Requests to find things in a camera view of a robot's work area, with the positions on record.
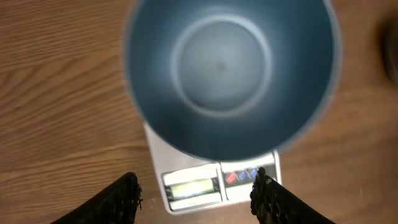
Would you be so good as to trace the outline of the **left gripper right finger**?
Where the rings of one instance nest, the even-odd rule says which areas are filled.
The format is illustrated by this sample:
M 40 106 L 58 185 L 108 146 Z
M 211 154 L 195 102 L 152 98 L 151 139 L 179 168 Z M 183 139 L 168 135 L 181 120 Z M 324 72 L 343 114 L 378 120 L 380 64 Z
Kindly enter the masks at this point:
M 260 224 L 334 224 L 259 168 L 250 193 L 251 213 Z

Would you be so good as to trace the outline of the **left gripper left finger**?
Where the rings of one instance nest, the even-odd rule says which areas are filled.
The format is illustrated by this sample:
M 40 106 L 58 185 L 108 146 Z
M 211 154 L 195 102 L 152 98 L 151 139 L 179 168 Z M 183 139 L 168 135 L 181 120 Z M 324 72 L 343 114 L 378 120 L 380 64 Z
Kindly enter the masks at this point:
M 94 197 L 53 224 L 134 224 L 141 207 L 141 186 L 135 173 L 127 172 Z

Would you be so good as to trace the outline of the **blue bowl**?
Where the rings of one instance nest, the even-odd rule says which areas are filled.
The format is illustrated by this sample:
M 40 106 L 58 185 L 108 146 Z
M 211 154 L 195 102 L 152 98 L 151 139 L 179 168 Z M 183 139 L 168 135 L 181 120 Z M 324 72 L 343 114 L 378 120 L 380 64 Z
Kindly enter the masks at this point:
M 167 144 L 236 161 L 289 147 L 325 114 L 341 47 L 331 1 L 145 0 L 126 19 L 121 65 Z

